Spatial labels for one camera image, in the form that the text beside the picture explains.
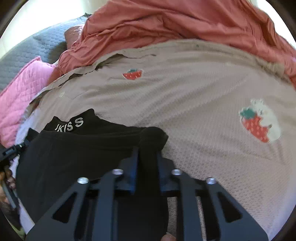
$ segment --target strawberry patch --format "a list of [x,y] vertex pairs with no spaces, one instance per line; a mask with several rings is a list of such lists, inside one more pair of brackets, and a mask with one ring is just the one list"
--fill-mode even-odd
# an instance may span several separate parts
[[140,78],[143,74],[141,69],[130,69],[127,73],[122,74],[128,80],[135,80]]
[[242,125],[264,143],[278,140],[281,129],[274,112],[261,99],[252,99],[251,104],[239,112]]

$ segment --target beige shirt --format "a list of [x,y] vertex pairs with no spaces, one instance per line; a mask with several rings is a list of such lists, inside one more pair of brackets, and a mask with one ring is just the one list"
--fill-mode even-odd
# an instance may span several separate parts
[[[130,69],[140,76],[127,79]],[[16,142],[29,127],[41,131],[53,116],[68,121],[89,108],[110,122],[160,127],[169,135],[163,156],[195,178],[217,178],[272,239],[296,204],[296,95],[283,73],[201,40],[116,51],[44,88]],[[24,209],[21,220],[27,232]]]

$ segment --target black mount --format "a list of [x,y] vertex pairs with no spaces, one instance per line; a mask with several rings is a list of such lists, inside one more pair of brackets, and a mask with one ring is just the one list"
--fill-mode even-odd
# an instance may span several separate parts
[[[196,196],[201,198],[207,240],[268,241],[259,224],[214,178],[191,178],[161,153],[157,154],[157,163],[161,195],[178,200],[178,241],[202,241]],[[118,169],[100,180],[79,178],[35,224],[26,241],[120,241],[115,197],[135,193],[137,167],[138,149],[134,148],[130,158],[123,159]],[[95,203],[92,209],[85,208],[86,199]],[[69,214],[57,220],[57,213],[66,203]]]
[[[21,154],[29,145],[29,141],[25,140],[23,143],[14,145],[12,147],[3,149],[0,151],[0,172],[5,173],[5,169],[9,168],[10,162]],[[1,183],[3,191],[10,202],[10,206],[12,210],[16,210],[19,206],[17,194],[15,191],[11,190],[8,183],[7,177],[5,175],[4,180]]]

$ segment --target pink quilted fabric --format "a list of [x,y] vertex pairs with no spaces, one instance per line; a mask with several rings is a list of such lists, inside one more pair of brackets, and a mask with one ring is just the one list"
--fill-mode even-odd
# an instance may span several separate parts
[[0,93],[0,142],[14,145],[20,118],[32,98],[59,77],[54,65],[36,57],[26,64],[10,84]]

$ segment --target silver bolt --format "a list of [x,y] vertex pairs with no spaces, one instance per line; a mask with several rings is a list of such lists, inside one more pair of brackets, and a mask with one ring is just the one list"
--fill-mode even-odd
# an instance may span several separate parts
[[174,170],[172,170],[172,174],[174,176],[179,176],[182,174],[182,171],[180,169],[174,169]]
[[80,184],[87,184],[89,182],[89,180],[86,177],[80,177],[77,179],[77,182]]
[[123,174],[123,170],[122,169],[113,169],[112,173],[114,175],[122,175]]
[[209,185],[213,185],[217,182],[216,178],[214,178],[214,177],[208,177],[205,181]]

